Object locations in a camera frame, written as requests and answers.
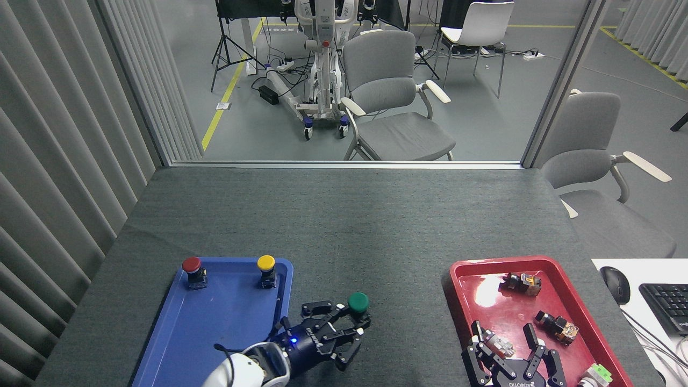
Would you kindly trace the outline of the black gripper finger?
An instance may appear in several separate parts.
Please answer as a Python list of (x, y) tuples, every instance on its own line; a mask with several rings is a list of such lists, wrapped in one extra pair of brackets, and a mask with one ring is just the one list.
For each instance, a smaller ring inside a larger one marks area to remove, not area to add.
[(496, 364), (505, 370), (503, 361), (510, 354), (510, 343), (490, 329), (482, 328), (478, 320), (471, 323), (472, 336), (462, 358), (472, 386), (486, 386), (496, 381)]
[(535, 327), (532, 323), (526, 323), (523, 326), (523, 333), (527, 346), (531, 350), (527, 358), (527, 361), (530, 363), (529, 368), (536, 368), (538, 370), (540, 363), (544, 361), (548, 375), (547, 385), (567, 386), (560, 354), (556, 350), (548, 349), (544, 341), (536, 336)]
[(322, 336), (322, 355), (331, 360), (337, 370), (345, 371), (353, 361), (361, 343), (364, 329), (340, 329)]
[(302, 305), (300, 325), (309, 333), (333, 333), (340, 329), (365, 329), (371, 325), (368, 304), (347, 302), (336, 304), (325, 300)]

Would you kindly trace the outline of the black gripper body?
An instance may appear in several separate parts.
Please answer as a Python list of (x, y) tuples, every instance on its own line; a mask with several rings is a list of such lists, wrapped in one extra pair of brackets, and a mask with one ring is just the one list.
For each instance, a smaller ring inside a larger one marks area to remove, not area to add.
[(523, 359), (506, 359), (496, 364), (496, 386), (547, 386), (546, 378), (536, 368), (529, 368)]
[(272, 341), (286, 352), (291, 372), (306, 372), (330, 359), (335, 341), (325, 341), (324, 336), (331, 338), (334, 333), (332, 324), (316, 318), (303, 319), (294, 326), (283, 318), (272, 328)]

